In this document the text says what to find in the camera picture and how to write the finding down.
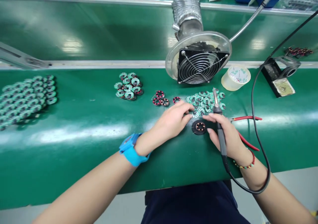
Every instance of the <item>blue wristwatch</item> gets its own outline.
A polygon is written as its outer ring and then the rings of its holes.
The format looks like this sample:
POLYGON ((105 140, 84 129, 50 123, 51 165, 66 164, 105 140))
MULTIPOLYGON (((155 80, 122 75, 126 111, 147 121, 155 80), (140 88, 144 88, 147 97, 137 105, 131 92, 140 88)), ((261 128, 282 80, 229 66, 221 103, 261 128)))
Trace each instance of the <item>blue wristwatch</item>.
POLYGON ((146 157, 139 156, 135 151, 135 144, 138 137, 141 136, 142 133, 132 134, 128 138, 126 138, 123 143, 119 147, 119 153, 124 154, 126 159, 134 166, 138 167, 141 163, 146 162, 149 159, 150 154, 146 157))

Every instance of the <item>red string bracelet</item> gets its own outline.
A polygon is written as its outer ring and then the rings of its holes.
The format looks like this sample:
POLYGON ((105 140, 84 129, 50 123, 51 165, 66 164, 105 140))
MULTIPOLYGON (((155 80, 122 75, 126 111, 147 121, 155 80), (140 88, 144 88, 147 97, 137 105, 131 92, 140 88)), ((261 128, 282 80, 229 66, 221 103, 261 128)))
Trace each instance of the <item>red string bracelet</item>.
POLYGON ((251 150, 249 150, 249 151, 250 151, 250 152, 252 153, 252 155, 253 155, 253 162, 252 162, 249 166, 240 166, 240 165, 238 165, 238 164, 236 163, 235 160, 233 160, 233 163, 235 164, 236 167, 243 168, 243 169, 248 169, 248 168, 251 168, 251 167, 254 166, 254 164, 255 164, 255 155, 254 155, 254 153, 253 153, 251 150))

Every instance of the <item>wire cutters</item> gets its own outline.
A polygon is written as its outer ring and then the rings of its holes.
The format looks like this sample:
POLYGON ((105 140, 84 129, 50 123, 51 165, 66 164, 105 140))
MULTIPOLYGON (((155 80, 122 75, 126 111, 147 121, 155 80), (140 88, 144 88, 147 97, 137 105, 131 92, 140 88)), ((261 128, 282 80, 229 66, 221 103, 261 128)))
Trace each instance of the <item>wire cutters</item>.
MULTIPOLYGON (((245 119, 253 119, 253 116, 241 116, 241 117, 236 117, 236 118, 232 118, 230 119, 230 122, 232 123, 232 121, 236 121, 236 120, 245 120, 245 119)), ((255 117, 255 120, 262 120, 262 118, 260 117, 255 117)), ((251 149, 259 151, 258 148, 256 148, 255 146, 251 145, 239 132, 239 137, 241 138, 241 140, 251 149)))

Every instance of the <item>power cord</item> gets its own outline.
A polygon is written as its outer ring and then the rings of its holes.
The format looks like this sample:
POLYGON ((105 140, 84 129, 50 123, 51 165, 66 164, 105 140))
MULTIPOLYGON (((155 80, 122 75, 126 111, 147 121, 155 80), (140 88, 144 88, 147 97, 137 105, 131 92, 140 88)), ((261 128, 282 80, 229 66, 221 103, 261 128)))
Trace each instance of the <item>power cord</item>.
POLYGON ((256 134, 256 137, 257 137, 257 140, 258 140, 258 143, 259 143, 259 146, 261 147, 261 150, 263 152, 263 155, 264 155, 264 158, 265 158, 265 162, 266 162, 266 166, 267 166, 267 176, 266 176, 266 180, 265 180, 265 183, 263 185, 263 187, 261 187, 259 190, 256 190, 256 191, 253 191, 253 190, 250 190, 246 187, 244 187, 242 184, 240 184, 235 178, 234 176, 232 175, 232 173, 230 172, 230 168, 228 166, 228 163, 227 163, 227 160, 226 160, 226 164, 225 164, 225 161, 223 161, 224 163, 224 166, 225 166, 225 169, 227 170, 227 172, 229 173, 231 179, 240 187, 242 188, 243 190, 251 193, 251 194, 260 194, 262 193, 268 186, 269 184, 269 180, 270 180, 270 177, 271 177, 271 168, 270 168, 270 165, 269 165, 269 161, 268 161, 268 158, 265 154, 265 151, 264 151, 264 148, 262 146, 262 143, 261 143, 261 140, 258 136, 258 131, 257 131, 257 126, 256 126, 256 119, 255 119, 255 112, 254 112, 254 88, 255 88, 255 84, 256 84, 256 81, 257 81, 257 78, 262 70, 262 68, 268 63, 269 59, 279 50, 279 48, 284 44, 286 43, 287 40, 289 40, 297 31, 299 31, 305 24, 307 24, 311 19, 313 19, 316 15, 318 14, 318 11, 316 11, 314 14, 312 14, 307 20, 305 20, 300 26, 298 26, 297 29, 295 29, 285 40, 283 40, 277 47, 276 49, 273 50, 273 52, 268 56, 268 58, 265 60, 265 62, 259 67, 259 71, 258 73, 256 74, 256 77, 254 79, 254 83, 253 83, 253 86, 252 86, 252 93, 251 93, 251 104, 252 104, 252 115, 253 115, 253 121, 254 121, 254 128, 255 128, 255 134, 256 134))

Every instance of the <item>hand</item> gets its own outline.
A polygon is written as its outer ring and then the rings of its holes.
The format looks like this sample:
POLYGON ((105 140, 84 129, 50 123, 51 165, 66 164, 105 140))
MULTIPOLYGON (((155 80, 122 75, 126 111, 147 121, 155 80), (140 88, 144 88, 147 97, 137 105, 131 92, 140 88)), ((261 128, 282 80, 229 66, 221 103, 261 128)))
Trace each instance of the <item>hand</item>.
POLYGON ((193 105, 184 101, 179 101, 167 109, 156 124, 138 138, 136 152, 146 156, 167 140, 176 137, 193 117, 189 110, 194 111, 193 105))
MULTIPOLYGON (((249 157, 251 156, 251 152, 248 151, 248 149, 241 141, 241 138, 239 137, 238 132, 235 129, 235 126, 225 116, 210 113, 209 115, 204 115, 203 119, 212 122, 218 122, 221 124, 225 135, 226 150, 228 157, 240 163, 245 163, 245 159, 248 159, 248 161, 250 161, 249 157)), ((210 128, 208 128, 207 131, 210 134, 211 141, 214 143, 216 148, 220 150, 219 137, 216 134, 216 132, 210 128)))
POLYGON ((160 133, 164 142, 176 137, 193 117, 189 110, 194 111, 193 105, 179 101, 162 114, 151 130, 160 133))

